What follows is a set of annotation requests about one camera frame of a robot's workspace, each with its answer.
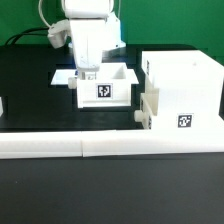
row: white container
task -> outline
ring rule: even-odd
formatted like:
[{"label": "white container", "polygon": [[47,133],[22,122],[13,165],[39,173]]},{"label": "white container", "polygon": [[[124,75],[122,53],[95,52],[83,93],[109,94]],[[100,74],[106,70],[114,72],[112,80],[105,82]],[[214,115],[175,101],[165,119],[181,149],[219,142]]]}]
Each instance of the white container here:
[{"label": "white container", "polygon": [[103,63],[96,79],[77,79],[78,107],[130,106],[132,84],[138,80],[125,63]]},{"label": "white container", "polygon": [[140,110],[145,129],[213,126],[219,116],[222,65],[198,50],[154,51],[142,53],[142,69],[146,79]]}]

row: white plastic part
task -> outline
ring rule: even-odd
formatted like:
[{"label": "white plastic part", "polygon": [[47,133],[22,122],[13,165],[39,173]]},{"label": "white plastic part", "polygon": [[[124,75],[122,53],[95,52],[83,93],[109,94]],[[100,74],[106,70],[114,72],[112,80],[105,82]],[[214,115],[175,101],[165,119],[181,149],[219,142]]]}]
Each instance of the white plastic part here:
[{"label": "white plastic part", "polygon": [[77,79],[78,107],[131,105],[131,85],[138,84],[125,63],[103,63],[95,80]]},{"label": "white plastic part", "polygon": [[0,133],[0,159],[224,152],[224,122],[210,130]]},{"label": "white plastic part", "polygon": [[219,116],[224,67],[198,50],[142,53],[145,129],[211,129]]},{"label": "white plastic part", "polygon": [[65,16],[74,18],[107,18],[113,10],[114,0],[65,0],[62,3]]},{"label": "white plastic part", "polygon": [[68,88],[69,89],[76,89],[77,88],[77,79],[72,77],[68,79]]},{"label": "white plastic part", "polygon": [[0,134],[0,158],[68,156],[82,156],[81,132]]},{"label": "white plastic part", "polygon": [[70,24],[68,20],[62,20],[53,24],[48,30],[48,39],[54,48],[59,48],[65,45]]},{"label": "white plastic part", "polygon": [[143,122],[145,115],[142,110],[136,110],[134,113],[135,122]]},{"label": "white plastic part", "polygon": [[102,62],[105,32],[104,20],[70,20],[76,68],[98,71]]},{"label": "white plastic part", "polygon": [[125,47],[126,44],[121,41],[121,24],[115,13],[110,13],[106,21],[103,50],[114,50]]},{"label": "white plastic part", "polygon": [[2,98],[0,97],[0,117],[3,114]]}]

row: white block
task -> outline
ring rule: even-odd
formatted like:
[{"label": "white block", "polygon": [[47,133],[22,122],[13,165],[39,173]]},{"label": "white block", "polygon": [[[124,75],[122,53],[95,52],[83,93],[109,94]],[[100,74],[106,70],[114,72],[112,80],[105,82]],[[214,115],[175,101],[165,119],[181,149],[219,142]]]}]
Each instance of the white block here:
[{"label": "white block", "polygon": [[0,158],[82,156],[81,132],[0,134]]}]

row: black surface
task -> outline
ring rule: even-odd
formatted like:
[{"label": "black surface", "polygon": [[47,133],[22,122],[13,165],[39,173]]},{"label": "black surface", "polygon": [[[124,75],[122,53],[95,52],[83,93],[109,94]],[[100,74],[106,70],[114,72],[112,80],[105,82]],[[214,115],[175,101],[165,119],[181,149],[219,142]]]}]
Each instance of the black surface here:
[{"label": "black surface", "polygon": [[132,87],[132,106],[77,109],[76,90],[50,85],[55,70],[75,68],[67,48],[47,45],[0,47],[0,96],[4,98],[1,132],[85,131],[139,129],[134,111],[139,109],[145,75],[141,69],[142,50],[192,49],[186,45],[129,45],[126,55],[104,59],[125,62],[135,70],[139,85]]},{"label": "black surface", "polygon": [[0,223],[221,224],[224,156],[0,161]]},{"label": "black surface", "polygon": [[[66,49],[1,47],[1,131],[133,129],[141,50],[184,48],[129,46],[113,60],[137,71],[133,105],[99,112],[78,111],[67,87],[49,87],[56,67],[74,66]],[[223,153],[0,160],[1,224],[222,224],[223,211]]]}]

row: white base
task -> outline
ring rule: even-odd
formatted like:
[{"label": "white base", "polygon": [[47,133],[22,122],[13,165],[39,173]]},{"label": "white base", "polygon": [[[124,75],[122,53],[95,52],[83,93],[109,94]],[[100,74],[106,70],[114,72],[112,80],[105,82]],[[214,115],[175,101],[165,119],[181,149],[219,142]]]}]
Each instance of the white base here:
[{"label": "white base", "polygon": [[208,131],[1,133],[0,159],[224,152],[224,122]]}]

